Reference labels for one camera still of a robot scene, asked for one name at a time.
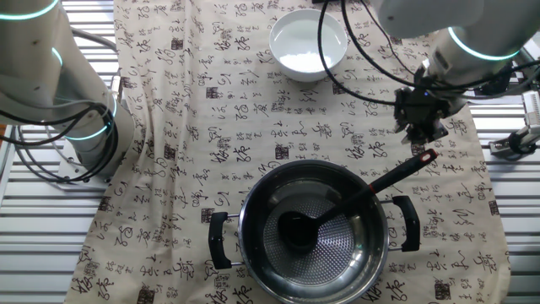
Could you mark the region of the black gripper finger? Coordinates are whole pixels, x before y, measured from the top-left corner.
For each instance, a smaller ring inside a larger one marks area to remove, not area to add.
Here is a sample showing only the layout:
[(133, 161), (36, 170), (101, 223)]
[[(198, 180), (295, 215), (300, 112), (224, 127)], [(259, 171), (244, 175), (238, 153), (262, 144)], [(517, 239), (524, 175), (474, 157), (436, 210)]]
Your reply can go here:
[(407, 121), (396, 120), (396, 126), (394, 127), (394, 133), (404, 132), (402, 138), (403, 142), (413, 142), (415, 140), (416, 129), (414, 125)]
[(411, 131), (411, 142), (413, 144), (428, 144), (445, 137), (448, 134), (440, 119), (415, 123)]

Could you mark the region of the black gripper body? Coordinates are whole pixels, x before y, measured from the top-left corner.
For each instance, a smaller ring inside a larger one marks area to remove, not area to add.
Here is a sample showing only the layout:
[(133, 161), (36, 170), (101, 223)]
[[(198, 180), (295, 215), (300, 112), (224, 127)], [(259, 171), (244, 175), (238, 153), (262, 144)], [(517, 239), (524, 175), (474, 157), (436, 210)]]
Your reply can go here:
[(450, 114), (449, 101), (427, 90), (403, 87), (395, 91), (395, 97), (393, 116), (399, 127), (432, 123)]

